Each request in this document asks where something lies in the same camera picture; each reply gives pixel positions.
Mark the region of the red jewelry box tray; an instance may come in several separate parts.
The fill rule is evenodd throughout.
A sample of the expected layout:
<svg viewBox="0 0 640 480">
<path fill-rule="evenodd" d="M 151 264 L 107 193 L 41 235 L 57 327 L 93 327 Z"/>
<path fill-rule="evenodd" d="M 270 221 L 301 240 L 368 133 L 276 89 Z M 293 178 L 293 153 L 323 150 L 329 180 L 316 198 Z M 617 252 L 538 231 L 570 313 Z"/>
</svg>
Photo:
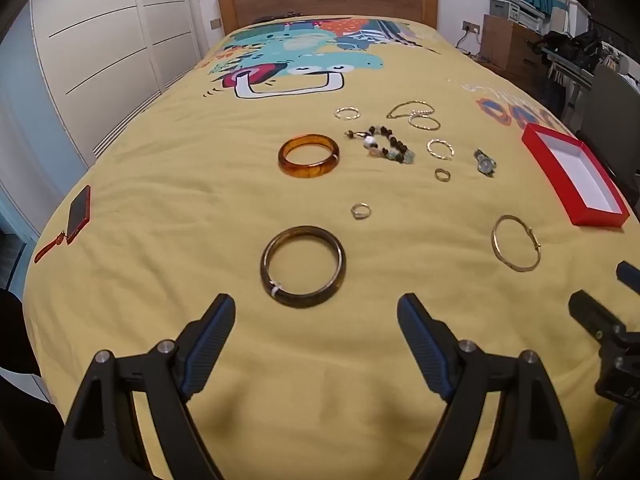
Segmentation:
<svg viewBox="0 0 640 480">
<path fill-rule="evenodd" d="M 629 211 L 618 188 L 588 146 L 530 122 L 522 142 L 538 162 L 574 226 L 621 228 Z"/>
</svg>

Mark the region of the thin gold bangle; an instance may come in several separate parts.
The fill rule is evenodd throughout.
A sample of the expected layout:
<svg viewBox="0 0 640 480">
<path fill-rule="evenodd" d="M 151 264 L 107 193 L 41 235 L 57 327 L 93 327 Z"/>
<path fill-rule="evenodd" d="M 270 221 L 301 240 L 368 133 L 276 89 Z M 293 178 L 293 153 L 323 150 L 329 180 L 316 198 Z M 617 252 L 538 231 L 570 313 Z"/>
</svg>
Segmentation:
<svg viewBox="0 0 640 480">
<path fill-rule="evenodd" d="M 541 244 L 536 233 L 514 214 L 503 214 L 496 220 L 490 244 L 495 257 L 514 272 L 532 272 L 541 263 Z"/>
</svg>

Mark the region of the dark brown bangle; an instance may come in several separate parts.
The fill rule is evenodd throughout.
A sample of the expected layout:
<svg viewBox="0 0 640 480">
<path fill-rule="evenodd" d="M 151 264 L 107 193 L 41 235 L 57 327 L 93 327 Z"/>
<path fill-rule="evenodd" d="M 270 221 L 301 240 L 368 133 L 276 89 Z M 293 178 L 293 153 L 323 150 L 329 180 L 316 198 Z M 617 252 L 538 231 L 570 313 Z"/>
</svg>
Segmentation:
<svg viewBox="0 0 640 480">
<path fill-rule="evenodd" d="M 347 270 L 341 241 L 320 226 L 291 226 L 266 245 L 259 276 L 268 296 L 293 309 L 324 304 L 343 285 Z"/>
</svg>

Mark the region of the grey green chair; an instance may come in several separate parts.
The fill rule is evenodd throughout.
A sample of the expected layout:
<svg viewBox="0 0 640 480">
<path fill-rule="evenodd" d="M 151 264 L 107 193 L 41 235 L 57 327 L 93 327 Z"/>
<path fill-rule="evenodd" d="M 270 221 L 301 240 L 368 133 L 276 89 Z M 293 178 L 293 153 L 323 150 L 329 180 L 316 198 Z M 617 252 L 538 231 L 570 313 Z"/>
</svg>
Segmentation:
<svg viewBox="0 0 640 480">
<path fill-rule="evenodd" d="M 580 137 L 617 181 L 639 189 L 639 92 L 615 70 L 594 71 Z"/>
</svg>

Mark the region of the silver wristwatch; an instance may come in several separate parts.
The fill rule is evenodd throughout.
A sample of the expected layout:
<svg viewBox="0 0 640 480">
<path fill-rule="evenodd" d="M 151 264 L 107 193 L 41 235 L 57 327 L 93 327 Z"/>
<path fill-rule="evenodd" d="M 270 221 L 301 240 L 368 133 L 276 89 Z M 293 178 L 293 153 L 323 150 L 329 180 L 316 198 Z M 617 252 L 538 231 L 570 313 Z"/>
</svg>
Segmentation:
<svg viewBox="0 0 640 480">
<path fill-rule="evenodd" d="M 477 161 L 477 171 L 486 177 L 492 177 L 495 174 L 497 163 L 495 159 L 489 157 L 479 148 L 474 152 L 474 158 Z"/>
</svg>

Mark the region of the red cased smartphone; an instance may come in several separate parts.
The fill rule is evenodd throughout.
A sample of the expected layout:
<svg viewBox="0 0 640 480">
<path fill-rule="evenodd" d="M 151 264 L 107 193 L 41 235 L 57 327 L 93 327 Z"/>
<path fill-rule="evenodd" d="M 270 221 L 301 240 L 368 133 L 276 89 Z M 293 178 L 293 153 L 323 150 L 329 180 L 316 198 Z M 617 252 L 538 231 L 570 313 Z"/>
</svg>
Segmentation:
<svg viewBox="0 0 640 480">
<path fill-rule="evenodd" d="M 63 243 L 72 244 L 80 231 L 89 223 L 91 218 L 91 186 L 86 185 L 70 203 L 70 211 L 67 217 L 67 226 L 64 232 L 58 234 L 54 240 L 44 245 L 34 257 L 34 263 L 38 263 L 52 248 Z"/>
</svg>

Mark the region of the wooden dresser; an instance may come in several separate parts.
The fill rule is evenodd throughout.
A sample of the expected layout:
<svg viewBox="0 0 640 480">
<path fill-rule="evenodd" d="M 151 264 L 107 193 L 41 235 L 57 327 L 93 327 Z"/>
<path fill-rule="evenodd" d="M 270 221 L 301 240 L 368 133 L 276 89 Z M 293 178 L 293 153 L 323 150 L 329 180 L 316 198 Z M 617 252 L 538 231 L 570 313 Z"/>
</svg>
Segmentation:
<svg viewBox="0 0 640 480">
<path fill-rule="evenodd" d="M 478 62 L 529 94 L 538 92 L 547 70 L 532 49 L 542 37 L 505 18 L 484 15 Z"/>
</svg>

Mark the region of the yellow dinosaur bedspread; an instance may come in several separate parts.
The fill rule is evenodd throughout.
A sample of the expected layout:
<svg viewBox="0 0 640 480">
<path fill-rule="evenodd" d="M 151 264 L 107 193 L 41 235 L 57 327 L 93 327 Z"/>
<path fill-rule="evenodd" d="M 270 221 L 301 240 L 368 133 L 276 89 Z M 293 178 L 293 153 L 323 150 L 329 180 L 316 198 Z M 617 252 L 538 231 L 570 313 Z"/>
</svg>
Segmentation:
<svg viewBox="0 0 640 480">
<path fill-rule="evenodd" d="M 334 110 L 353 106 L 356 120 Z M 434 29 L 365 18 L 277 23 L 221 40 L 140 114 L 81 180 L 91 218 L 27 272 L 24 306 L 62 413 L 94 354 L 148 351 L 225 292 L 238 314 L 189 404 L 229 479 L 405 479 L 442 414 L 396 321 L 406 292 L 461 338 L 505 356 L 536 351 L 590 477 L 612 404 L 598 346 L 570 317 L 589 292 L 629 328 L 639 298 L 615 274 L 639 259 L 639 223 L 574 226 L 522 142 L 560 122 Z M 340 147 L 318 178 L 285 174 L 280 147 L 320 133 Z M 456 151 L 434 159 L 426 142 Z M 474 152 L 495 159 L 492 177 Z M 541 263 L 518 273 L 490 232 L 514 214 Z M 268 242 L 320 226 L 346 250 L 340 290 L 293 309 L 259 276 Z"/>
</svg>

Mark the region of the amber orange bangle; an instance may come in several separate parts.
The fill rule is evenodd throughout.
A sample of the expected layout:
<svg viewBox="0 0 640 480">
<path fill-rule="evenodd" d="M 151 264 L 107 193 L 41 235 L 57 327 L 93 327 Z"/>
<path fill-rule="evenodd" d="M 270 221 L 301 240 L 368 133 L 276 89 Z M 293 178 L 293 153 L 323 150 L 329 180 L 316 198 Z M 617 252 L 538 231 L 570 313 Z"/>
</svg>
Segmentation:
<svg viewBox="0 0 640 480">
<path fill-rule="evenodd" d="M 332 138 L 320 133 L 306 133 L 282 144 L 278 165 L 290 177 L 310 179 L 334 170 L 340 158 L 340 147 Z"/>
</svg>

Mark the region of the white wardrobe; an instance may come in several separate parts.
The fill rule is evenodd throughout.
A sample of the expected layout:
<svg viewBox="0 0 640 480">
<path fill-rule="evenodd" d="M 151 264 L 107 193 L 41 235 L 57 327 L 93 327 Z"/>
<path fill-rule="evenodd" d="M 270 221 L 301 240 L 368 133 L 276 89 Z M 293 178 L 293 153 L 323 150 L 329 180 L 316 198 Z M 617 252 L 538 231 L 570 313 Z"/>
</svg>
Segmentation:
<svg viewBox="0 0 640 480">
<path fill-rule="evenodd" d="M 201 58 L 188 0 L 30 0 L 44 82 L 92 166 Z"/>
</svg>

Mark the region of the wall power socket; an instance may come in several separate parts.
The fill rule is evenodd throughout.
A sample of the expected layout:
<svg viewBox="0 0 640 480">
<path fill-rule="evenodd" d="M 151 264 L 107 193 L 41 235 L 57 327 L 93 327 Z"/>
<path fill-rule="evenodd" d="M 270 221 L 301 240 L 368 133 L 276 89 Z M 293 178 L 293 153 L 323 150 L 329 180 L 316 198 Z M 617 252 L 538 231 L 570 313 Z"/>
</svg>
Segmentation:
<svg viewBox="0 0 640 480">
<path fill-rule="evenodd" d="M 480 32 L 480 25 L 469 21 L 463 21 L 462 29 L 470 34 L 478 34 Z"/>
</svg>

